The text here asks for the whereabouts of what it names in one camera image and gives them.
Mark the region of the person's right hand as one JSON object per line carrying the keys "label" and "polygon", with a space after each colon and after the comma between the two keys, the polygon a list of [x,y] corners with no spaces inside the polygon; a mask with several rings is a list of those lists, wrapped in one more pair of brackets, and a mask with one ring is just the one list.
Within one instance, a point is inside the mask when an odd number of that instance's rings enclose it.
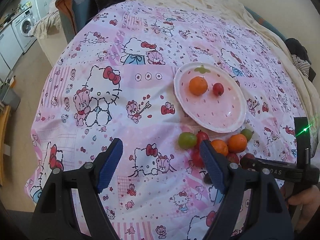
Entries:
{"label": "person's right hand", "polygon": [[319,210],[319,188],[316,185],[285,199],[286,206],[302,206],[302,213],[295,226],[295,230],[301,233],[310,223],[313,216]]}

